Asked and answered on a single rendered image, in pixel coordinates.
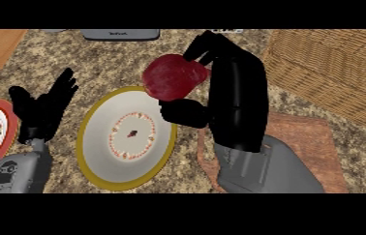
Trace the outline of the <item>red rimmed plate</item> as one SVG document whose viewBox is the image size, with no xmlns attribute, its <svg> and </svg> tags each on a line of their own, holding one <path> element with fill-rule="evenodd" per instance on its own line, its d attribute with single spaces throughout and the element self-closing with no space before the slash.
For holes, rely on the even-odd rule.
<svg viewBox="0 0 366 235">
<path fill-rule="evenodd" d="M 9 101 L 0 100 L 0 160 L 7 154 L 18 135 L 18 116 Z"/>
</svg>

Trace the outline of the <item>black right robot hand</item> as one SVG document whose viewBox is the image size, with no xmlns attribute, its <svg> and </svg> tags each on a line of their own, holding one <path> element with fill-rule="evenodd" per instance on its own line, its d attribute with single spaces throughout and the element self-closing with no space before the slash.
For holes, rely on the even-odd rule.
<svg viewBox="0 0 366 235">
<path fill-rule="evenodd" d="M 205 31 L 192 41 L 183 58 L 211 63 L 206 105 L 180 99 L 159 101 L 162 119 L 196 129 L 209 127 L 214 142 L 258 153 L 267 126 L 268 95 L 260 59 L 221 35 Z"/>
</svg>

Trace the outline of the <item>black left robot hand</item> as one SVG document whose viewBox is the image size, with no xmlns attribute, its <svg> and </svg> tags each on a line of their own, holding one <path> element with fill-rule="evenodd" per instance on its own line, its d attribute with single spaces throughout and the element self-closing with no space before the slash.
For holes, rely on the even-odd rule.
<svg viewBox="0 0 366 235">
<path fill-rule="evenodd" d="M 53 138 L 77 89 L 71 68 L 65 69 L 50 91 L 37 99 L 20 86 L 9 88 L 13 112 L 22 120 L 18 138 L 20 144 L 26 144 L 34 138 L 44 141 Z"/>
</svg>

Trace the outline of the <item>brown wooden cutting board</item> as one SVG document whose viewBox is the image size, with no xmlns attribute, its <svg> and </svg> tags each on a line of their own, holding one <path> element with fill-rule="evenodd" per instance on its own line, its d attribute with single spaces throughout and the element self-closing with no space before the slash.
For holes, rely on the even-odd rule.
<svg viewBox="0 0 366 235">
<path fill-rule="evenodd" d="M 291 147 L 323 186 L 323 193 L 345 193 L 342 168 L 327 122 L 317 118 L 273 113 L 268 115 L 265 135 L 282 140 Z M 215 153 L 214 159 L 201 159 L 199 164 L 212 187 L 227 192 L 217 184 L 220 164 Z"/>
</svg>

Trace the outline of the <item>orange wooden board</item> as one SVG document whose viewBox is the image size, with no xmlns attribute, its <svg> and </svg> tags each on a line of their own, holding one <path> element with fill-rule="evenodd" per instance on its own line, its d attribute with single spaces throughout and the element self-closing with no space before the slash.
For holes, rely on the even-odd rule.
<svg viewBox="0 0 366 235">
<path fill-rule="evenodd" d="M 0 70 L 26 33 L 25 29 L 0 29 Z"/>
</svg>

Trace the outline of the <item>white plate with yellow rim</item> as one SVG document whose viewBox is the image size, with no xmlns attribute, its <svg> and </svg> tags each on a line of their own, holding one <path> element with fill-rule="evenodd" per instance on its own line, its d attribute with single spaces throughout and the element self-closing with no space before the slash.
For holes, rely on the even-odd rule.
<svg viewBox="0 0 366 235">
<path fill-rule="evenodd" d="M 77 135 L 75 154 L 87 180 L 125 191 L 161 171 L 174 148 L 177 126 L 143 87 L 112 91 L 91 106 Z"/>
</svg>

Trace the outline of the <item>grey appliance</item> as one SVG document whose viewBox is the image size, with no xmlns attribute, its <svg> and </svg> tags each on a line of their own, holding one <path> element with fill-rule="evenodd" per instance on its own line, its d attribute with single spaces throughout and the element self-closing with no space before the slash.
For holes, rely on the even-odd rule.
<svg viewBox="0 0 366 235">
<path fill-rule="evenodd" d="M 81 29 L 88 41 L 124 42 L 153 41 L 161 36 L 159 29 Z"/>
</svg>

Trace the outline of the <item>red pear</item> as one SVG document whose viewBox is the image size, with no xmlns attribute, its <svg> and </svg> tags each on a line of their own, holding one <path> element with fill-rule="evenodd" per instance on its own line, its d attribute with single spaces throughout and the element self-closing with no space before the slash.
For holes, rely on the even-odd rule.
<svg viewBox="0 0 366 235">
<path fill-rule="evenodd" d="M 206 80 L 208 69 L 178 54 L 165 54 L 147 66 L 142 79 L 147 94 L 170 102 L 183 99 Z"/>
</svg>

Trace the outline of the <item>wicker basket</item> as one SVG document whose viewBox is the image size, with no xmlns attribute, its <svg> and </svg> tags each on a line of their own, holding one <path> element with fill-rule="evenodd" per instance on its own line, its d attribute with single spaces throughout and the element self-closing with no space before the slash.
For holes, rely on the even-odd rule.
<svg viewBox="0 0 366 235">
<path fill-rule="evenodd" d="M 273 85 L 366 126 L 366 29 L 277 29 L 263 63 Z"/>
</svg>

